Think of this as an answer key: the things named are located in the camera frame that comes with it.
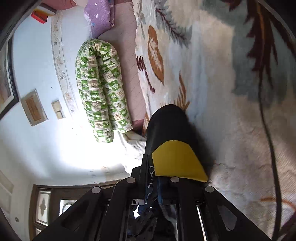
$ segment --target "leaf pattern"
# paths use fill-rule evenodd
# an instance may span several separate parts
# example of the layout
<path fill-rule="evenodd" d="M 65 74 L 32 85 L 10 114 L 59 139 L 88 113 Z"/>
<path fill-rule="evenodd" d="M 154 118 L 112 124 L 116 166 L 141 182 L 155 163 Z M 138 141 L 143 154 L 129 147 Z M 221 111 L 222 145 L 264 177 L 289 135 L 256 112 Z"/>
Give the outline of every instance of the leaf pattern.
<path fill-rule="evenodd" d="M 168 6 L 165 6 L 166 1 L 154 0 L 157 28 L 160 28 L 161 25 L 174 43 L 178 42 L 181 47 L 185 45 L 188 48 L 192 36 L 192 25 L 188 30 L 184 27 L 177 26 L 173 20 L 172 11 L 169 11 Z"/>
<path fill-rule="evenodd" d="M 163 83 L 163 58 L 160 55 L 158 49 L 158 41 L 155 29 L 150 25 L 148 28 L 148 57 L 152 67 L 152 70 L 159 81 Z"/>
<path fill-rule="evenodd" d="M 221 0 L 229 4 L 229 11 L 234 10 L 242 0 Z M 257 0 L 247 0 L 247 18 L 246 22 L 254 19 L 252 28 L 247 37 L 255 38 L 254 45 L 248 53 L 249 58 L 255 59 L 255 65 L 252 71 L 259 73 L 259 79 L 263 79 L 263 72 L 266 71 L 268 82 L 273 87 L 271 81 L 270 57 L 273 52 L 276 63 L 278 63 L 277 51 L 274 43 L 274 35 L 272 32 L 271 23 L 278 30 L 282 39 L 287 44 L 294 57 L 296 57 L 295 50 L 290 38 L 290 35 L 284 26 Z"/>
<path fill-rule="evenodd" d="M 148 116 L 148 114 L 146 112 L 145 117 L 144 117 L 144 122 L 143 122 L 143 135 L 144 136 L 146 135 L 146 130 L 147 130 L 149 121 L 150 121 L 150 119 L 149 119 L 149 116 Z"/>
<path fill-rule="evenodd" d="M 182 80 L 181 72 L 179 72 L 179 82 L 180 82 L 180 87 L 179 87 L 179 94 L 176 100 L 174 100 L 174 105 L 179 106 L 182 110 L 186 111 L 190 101 L 186 102 L 186 88 L 184 85 L 184 82 Z"/>
<path fill-rule="evenodd" d="M 152 87 L 151 83 L 150 83 L 150 80 L 149 80 L 149 77 L 148 77 L 148 73 L 147 73 L 147 69 L 145 67 L 145 63 L 144 63 L 144 59 L 142 56 L 140 56 L 140 58 L 137 57 L 137 66 L 138 66 L 138 69 L 141 70 L 141 71 L 144 71 L 145 73 L 145 76 L 146 76 L 146 80 L 148 82 L 148 85 L 149 85 L 149 88 L 151 90 L 152 93 L 155 93 L 155 89 Z"/>
<path fill-rule="evenodd" d="M 260 201 L 261 202 L 276 202 L 276 198 L 266 197 L 266 198 L 261 198 Z M 296 205 L 288 200 L 285 200 L 285 199 L 282 199 L 281 202 L 290 206 L 294 210 L 294 213 L 292 214 L 290 219 L 281 227 L 281 229 L 279 231 L 279 236 L 287 234 L 290 231 L 290 229 L 292 229 L 293 225 L 296 223 Z"/>
<path fill-rule="evenodd" d="M 144 28 L 143 28 L 143 24 L 146 24 L 146 20 L 145 20 L 145 16 L 144 14 L 142 13 L 142 10 L 143 10 L 143 3 L 142 3 L 142 0 L 139 1 L 140 3 L 137 3 L 138 4 L 138 12 L 137 12 L 137 16 L 138 16 L 138 19 L 139 19 L 139 23 L 141 25 L 141 29 L 142 29 L 142 35 L 143 35 L 143 38 L 145 38 L 145 33 L 144 33 Z"/>

